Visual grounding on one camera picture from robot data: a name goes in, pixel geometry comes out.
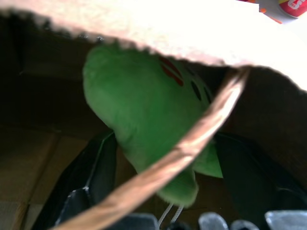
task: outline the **stuffed toy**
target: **stuffed toy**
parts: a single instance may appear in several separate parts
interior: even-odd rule
[[[116,43],[89,53],[83,77],[87,103],[114,130],[137,173],[165,156],[209,106],[204,82],[180,62]],[[158,195],[191,206],[198,192],[195,172],[222,177],[213,141]]]

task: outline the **white string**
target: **white string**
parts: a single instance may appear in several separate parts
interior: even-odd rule
[[[158,230],[160,229],[160,225],[162,224],[163,220],[165,219],[165,217],[167,216],[167,214],[169,213],[169,211],[171,210],[171,208],[173,207],[174,204],[169,204],[169,206],[166,208],[166,210],[164,211],[164,213],[162,214],[162,216],[160,217],[159,221],[158,221]]]
[[[176,213],[174,214],[174,217],[172,218],[171,223],[174,223],[178,219],[178,217],[180,216],[182,210],[183,210],[183,206],[180,206],[177,209]]]

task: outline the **green plush toy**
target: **green plush toy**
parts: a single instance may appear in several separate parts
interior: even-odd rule
[[[137,173],[166,155],[209,106],[204,83],[181,63],[117,44],[94,48],[83,74],[87,103],[114,130]],[[213,142],[158,195],[192,205],[195,172],[222,177]]]

